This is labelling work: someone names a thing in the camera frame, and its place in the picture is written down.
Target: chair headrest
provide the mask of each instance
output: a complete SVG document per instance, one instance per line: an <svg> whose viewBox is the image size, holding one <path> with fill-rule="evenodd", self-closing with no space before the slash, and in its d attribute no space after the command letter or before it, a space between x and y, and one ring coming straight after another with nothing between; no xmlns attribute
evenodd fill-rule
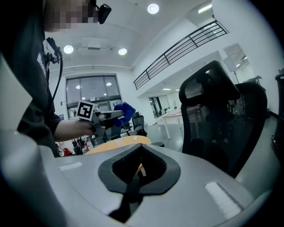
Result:
<svg viewBox="0 0 284 227"><path fill-rule="evenodd" d="M240 98L240 92L218 61L207 64L183 82L179 91L182 104L214 104Z"/></svg>

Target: black shirt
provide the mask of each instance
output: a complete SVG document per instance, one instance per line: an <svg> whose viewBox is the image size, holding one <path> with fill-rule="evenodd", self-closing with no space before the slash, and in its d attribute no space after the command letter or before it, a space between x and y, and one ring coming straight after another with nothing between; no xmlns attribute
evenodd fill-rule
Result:
<svg viewBox="0 0 284 227"><path fill-rule="evenodd" d="M20 2L5 7L13 12L10 17L14 17L15 22L5 22L5 37L1 37L1 51L8 65L32 97L18 131L33 138L37 144L50 147L54 156L59 157L53 135L60 118L54 114L53 104L51 110L48 110L52 97L47 87L43 48L43 2Z"/></svg>

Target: black metal railing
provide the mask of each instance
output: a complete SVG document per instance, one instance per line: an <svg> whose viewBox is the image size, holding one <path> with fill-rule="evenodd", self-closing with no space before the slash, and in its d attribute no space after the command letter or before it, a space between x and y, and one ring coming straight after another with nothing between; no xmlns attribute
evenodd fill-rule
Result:
<svg viewBox="0 0 284 227"><path fill-rule="evenodd" d="M228 32L225 31L216 20L190 33L158 57L134 80L136 89L138 90L154 76L184 55L227 33Z"/></svg>

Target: black cylindrical object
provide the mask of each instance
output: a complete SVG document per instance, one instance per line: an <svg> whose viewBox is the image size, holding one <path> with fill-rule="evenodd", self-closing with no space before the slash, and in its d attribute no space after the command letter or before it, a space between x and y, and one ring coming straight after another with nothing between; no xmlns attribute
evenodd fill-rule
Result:
<svg viewBox="0 0 284 227"><path fill-rule="evenodd" d="M284 69L275 77L279 92L278 122L274 135L274 142L278 145L278 152L284 147Z"/></svg>

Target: round wooden table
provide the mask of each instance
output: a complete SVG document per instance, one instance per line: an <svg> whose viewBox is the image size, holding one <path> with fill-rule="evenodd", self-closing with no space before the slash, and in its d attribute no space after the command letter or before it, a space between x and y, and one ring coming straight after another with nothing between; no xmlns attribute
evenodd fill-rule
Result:
<svg viewBox="0 0 284 227"><path fill-rule="evenodd" d="M144 136L128 136L118 138L116 140L108 141L107 143L101 144L95 147L86 154L94 154L99 152L105 152L119 147L124 147L130 144L151 144L151 140Z"/></svg>

